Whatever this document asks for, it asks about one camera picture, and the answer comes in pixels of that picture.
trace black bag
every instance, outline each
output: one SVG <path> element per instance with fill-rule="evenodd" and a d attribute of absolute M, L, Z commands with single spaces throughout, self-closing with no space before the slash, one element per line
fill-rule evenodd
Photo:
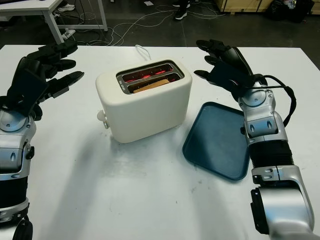
<path fill-rule="evenodd" d="M 294 9 L 290 9 L 287 18 L 294 23 L 301 23 L 314 6 L 312 0 L 297 0 Z"/>
<path fill-rule="evenodd" d="M 269 19 L 280 21 L 288 17 L 289 10 L 282 0 L 274 0 L 265 11 L 265 16 Z"/>

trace toaster slot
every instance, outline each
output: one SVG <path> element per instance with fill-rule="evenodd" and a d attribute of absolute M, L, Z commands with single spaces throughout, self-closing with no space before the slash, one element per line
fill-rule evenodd
<path fill-rule="evenodd" d="M 155 78 L 146 78 L 145 81 L 139 81 L 138 83 L 134 83 L 132 85 L 129 85 L 127 87 L 128 91 L 131 94 L 135 94 L 138 92 L 142 92 L 148 89 L 153 89 L 165 84 L 169 84 L 175 81 L 180 80 L 180 76 L 176 73 L 171 73 L 168 75 L 160 76 L 160 77 L 155 77 Z"/>
<path fill-rule="evenodd" d="M 161 64 L 158 66 L 149 67 L 147 69 L 138 69 L 136 71 L 124 74 L 122 79 L 125 83 L 131 83 L 136 80 L 146 79 L 155 75 L 160 75 L 172 71 L 170 64 Z"/>

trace wooden crate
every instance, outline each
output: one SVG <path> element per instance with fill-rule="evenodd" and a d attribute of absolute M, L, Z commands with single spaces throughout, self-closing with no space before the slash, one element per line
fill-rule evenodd
<path fill-rule="evenodd" d="M 273 0 L 214 0 L 221 12 L 265 12 Z M 320 15 L 320 0 L 313 0 L 311 14 Z"/>
<path fill-rule="evenodd" d="M 262 0 L 257 12 L 265 12 L 273 0 Z"/>
<path fill-rule="evenodd" d="M 314 5 L 311 9 L 311 14 L 313 15 L 320 15 L 320 0 L 313 0 Z"/>
<path fill-rule="evenodd" d="M 256 12 L 261 0 L 215 0 L 221 12 Z"/>

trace power strip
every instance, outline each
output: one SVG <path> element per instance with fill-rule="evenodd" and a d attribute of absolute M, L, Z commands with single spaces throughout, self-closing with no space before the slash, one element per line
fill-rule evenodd
<path fill-rule="evenodd" d="M 62 38 L 63 38 L 64 40 L 67 40 L 67 39 L 70 38 L 75 32 L 76 32 L 76 30 L 74 30 L 74 29 L 68 29 L 68 30 L 65 31 L 64 34 L 62 34 Z"/>

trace robotic hand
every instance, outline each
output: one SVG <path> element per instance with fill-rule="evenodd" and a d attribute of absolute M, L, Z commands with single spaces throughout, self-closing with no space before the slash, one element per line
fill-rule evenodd
<path fill-rule="evenodd" d="M 216 40 L 198 40 L 196 44 L 209 53 L 204 59 L 214 68 L 194 73 L 230 91 L 244 113 L 244 127 L 240 130 L 253 163 L 253 182 L 260 185 L 251 191 L 255 228 L 272 240 L 320 240 L 313 234 L 313 210 L 285 131 L 296 108 L 293 90 L 273 76 L 253 74 L 236 47 Z M 266 78 L 280 85 L 268 86 Z M 284 121 L 275 111 L 272 88 L 283 88 L 291 97 L 290 112 Z"/>
<path fill-rule="evenodd" d="M 74 60 L 62 59 L 78 49 L 75 43 L 52 44 L 23 57 L 6 96 L 0 97 L 0 238 L 31 240 L 33 226 L 27 213 L 28 175 L 35 148 L 31 140 L 35 121 L 42 117 L 39 103 L 67 92 L 84 75 L 81 71 L 60 79 Z"/>

